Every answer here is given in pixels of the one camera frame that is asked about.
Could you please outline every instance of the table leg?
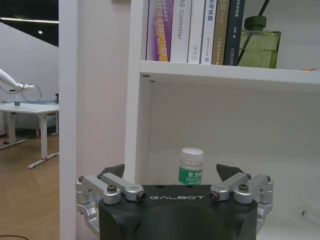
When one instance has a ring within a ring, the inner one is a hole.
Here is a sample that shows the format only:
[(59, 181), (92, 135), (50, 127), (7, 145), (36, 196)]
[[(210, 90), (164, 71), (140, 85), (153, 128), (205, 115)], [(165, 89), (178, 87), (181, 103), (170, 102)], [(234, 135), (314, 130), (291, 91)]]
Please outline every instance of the table leg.
[(40, 130), (41, 130), (41, 159), (30, 164), (29, 169), (34, 168), (35, 166), (42, 164), (43, 162), (55, 157), (58, 153), (52, 153), (48, 155), (48, 146), (47, 146), (47, 115), (41, 114), (38, 115), (40, 120)]
[(13, 112), (8, 112), (7, 119), (8, 119), (7, 134), (8, 134), (10, 144), (0, 145), (0, 150), (16, 144), (21, 144), (26, 141), (26, 140), (16, 141), (15, 114)]
[(51, 133), (51, 136), (55, 136), (59, 134), (59, 112), (55, 113), (55, 132)]
[(15, 115), (13, 112), (7, 113), (8, 118), (8, 137), (10, 144), (14, 144), (16, 142), (16, 129), (15, 129)]

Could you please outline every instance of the hex bolt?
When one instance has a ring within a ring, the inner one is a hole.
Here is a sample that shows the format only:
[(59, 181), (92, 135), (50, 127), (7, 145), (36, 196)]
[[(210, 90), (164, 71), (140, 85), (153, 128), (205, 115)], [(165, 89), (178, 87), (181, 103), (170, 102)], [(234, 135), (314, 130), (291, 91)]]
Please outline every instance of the hex bolt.
[(248, 191), (249, 191), (249, 187), (248, 187), (247, 184), (240, 184), (240, 185), (239, 185), (239, 190), (240, 190), (241, 192), (248, 192)]
[(218, 192), (213, 191), (213, 192), (210, 192), (210, 193), (209, 193), (209, 198), (210, 198), (213, 202), (217, 202), (217, 201), (219, 201), (220, 196), (219, 196), (219, 193), (218, 193)]
[(114, 185), (108, 185), (106, 190), (108, 191), (108, 193), (115, 193), (117, 191), (117, 187)]
[(147, 199), (147, 194), (143, 191), (138, 192), (138, 194), (136, 195), (136, 200), (138, 202), (143, 202), (146, 199)]

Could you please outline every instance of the purple book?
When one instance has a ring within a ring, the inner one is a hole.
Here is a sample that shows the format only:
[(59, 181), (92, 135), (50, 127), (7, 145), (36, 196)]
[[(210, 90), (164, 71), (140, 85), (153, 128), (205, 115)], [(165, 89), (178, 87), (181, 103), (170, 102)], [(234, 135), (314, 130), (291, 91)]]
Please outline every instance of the purple book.
[(170, 61), (174, 0), (150, 0), (146, 59)]

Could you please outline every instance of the green glass bottle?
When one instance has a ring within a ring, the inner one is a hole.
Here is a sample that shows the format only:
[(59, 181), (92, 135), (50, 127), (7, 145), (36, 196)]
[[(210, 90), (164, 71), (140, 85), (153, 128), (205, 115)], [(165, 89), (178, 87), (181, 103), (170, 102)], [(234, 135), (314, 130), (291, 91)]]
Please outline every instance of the green glass bottle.
[(281, 32), (263, 31), (266, 25), (265, 16), (251, 16), (245, 20), (238, 66), (269, 69), (277, 67)]

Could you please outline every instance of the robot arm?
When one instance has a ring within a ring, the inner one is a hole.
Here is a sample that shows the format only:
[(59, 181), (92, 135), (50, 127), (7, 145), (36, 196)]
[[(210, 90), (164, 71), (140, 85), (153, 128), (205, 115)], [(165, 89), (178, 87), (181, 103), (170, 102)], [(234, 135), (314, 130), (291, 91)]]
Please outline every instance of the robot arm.
[(194, 187), (131, 184), (123, 171), (82, 176), (77, 211), (100, 240), (256, 240), (272, 211), (274, 182), (236, 167), (218, 164), (217, 171), (222, 183)]
[(35, 91), (35, 85), (24, 84), (21, 82), (16, 82), (11, 76), (5, 73), (3, 70), (0, 69), (0, 82), (3, 82), (10, 87), (14, 88), (15, 91)]

